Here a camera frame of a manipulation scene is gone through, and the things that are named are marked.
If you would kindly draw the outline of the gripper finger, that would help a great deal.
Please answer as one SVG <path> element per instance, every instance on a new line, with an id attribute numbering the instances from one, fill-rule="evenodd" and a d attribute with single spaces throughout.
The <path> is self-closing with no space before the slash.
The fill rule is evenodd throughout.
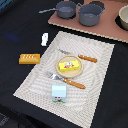
<path id="1" fill-rule="evenodd" d="M 48 33 L 44 33 L 44 34 L 42 35 L 41 46 L 47 46 L 47 42 L 48 42 Z"/>

